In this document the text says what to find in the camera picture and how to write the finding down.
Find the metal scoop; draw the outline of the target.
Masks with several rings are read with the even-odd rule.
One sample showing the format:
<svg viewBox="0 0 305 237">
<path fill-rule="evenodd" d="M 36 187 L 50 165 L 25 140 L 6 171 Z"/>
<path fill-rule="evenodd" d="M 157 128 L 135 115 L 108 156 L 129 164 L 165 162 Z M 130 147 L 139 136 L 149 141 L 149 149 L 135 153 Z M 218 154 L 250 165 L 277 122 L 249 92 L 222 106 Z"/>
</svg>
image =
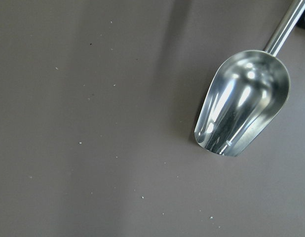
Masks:
<svg viewBox="0 0 305 237">
<path fill-rule="evenodd" d="M 295 0 L 263 50 L 245 50 L 216 71 L 194 130 L 197 144 L 218 155 L 239 155 L 286 103 L 289 72 L 277 55 L 305 11 Z"/>
</svg>

